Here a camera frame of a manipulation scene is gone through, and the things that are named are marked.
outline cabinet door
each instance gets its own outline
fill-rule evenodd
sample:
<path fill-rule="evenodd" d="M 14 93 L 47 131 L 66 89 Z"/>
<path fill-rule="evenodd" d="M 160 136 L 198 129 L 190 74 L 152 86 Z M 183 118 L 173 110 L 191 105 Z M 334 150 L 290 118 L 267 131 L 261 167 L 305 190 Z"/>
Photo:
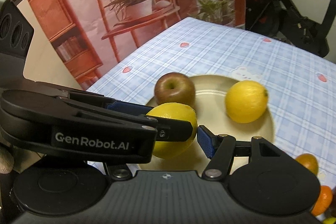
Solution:
<path fill-rule="evenodd" d="M 49 40 L 73 24 L 62 0 L 29 0 L 29 3 Z"/>

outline blue gripper pad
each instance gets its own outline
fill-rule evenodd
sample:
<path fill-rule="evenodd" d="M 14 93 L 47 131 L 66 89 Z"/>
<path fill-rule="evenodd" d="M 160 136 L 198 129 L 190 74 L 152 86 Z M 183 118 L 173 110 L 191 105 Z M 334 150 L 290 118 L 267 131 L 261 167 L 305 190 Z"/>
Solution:
<path fill-rule="evenodd" d="M 215 148 L 212 145 L 211 137 L 200 127 L 197 128 L 197 142 L 207 158 L 211 159 L 216 152 Z"/>
<path fill-rule="evenodd" d="M 122 112 L 129 115 L 139 116 L 141 114 L 147 114 L 152 107 L 150 106 L 144 106 L 144 105 L 138 105 L 133 103 L 127 103 L 123 101 L 116 100 L 115 102 L 108 104 L 107 109 L 114 110 L 117 112 Z"/>

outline bookshelf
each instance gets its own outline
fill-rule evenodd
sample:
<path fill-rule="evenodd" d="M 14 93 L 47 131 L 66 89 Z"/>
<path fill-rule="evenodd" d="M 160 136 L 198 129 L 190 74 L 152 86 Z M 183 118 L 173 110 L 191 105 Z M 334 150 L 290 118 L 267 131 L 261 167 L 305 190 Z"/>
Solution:
<path fill-rule="evenodd" d="M 68 0 L 28 0 L 48 40 L 83 87 L 95 83 L 102 62 Z"/>

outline round black disc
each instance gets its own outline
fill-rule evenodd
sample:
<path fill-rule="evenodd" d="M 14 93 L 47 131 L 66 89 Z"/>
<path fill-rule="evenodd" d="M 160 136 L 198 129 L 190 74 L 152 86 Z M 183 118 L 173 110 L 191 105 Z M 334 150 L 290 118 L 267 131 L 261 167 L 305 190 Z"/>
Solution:
<path fill-rule="evenodd" d="M 311 209 L 320 193 L 317 177 L 301 167 L 280 157 L 257 160 L 230 176 L 229 191 L 239 203 L 258 213 L 300 213 Z"/>
<path fill-rule="evenodd" d="M 14 195 L 24 210 L 60 216 L 83 211 L 95 204 L 107 187 L 96 168 L 51 169 L 30 167 L 16 178 Z"/>
<path fill-rule="evenodd" d="M 259 15 L 255 13 L 255 9 L 261 0 L 246 0 L 246 29 L 249 30 L 256 17 Z M 280 20 L 274 2 L 271 2 L 262 16 L 251 28 L 252 32 L 259 33 L 268 37 L 273 37 L 278 33 Z"/>

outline exercise bike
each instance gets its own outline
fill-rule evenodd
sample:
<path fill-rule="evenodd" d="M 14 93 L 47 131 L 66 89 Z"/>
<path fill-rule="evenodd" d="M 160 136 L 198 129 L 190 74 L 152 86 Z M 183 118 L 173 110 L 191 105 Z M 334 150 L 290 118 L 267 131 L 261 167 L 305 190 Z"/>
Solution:
<path fill-rule="evenodd" d="M 325 57 L 327 35 L 336 16 L 336 0 L 330 0 L 319 24 L 300 14 L 292 0 L 246 0 L 246 29 L 268 37 L 281 32 L 296 47 Z"/>

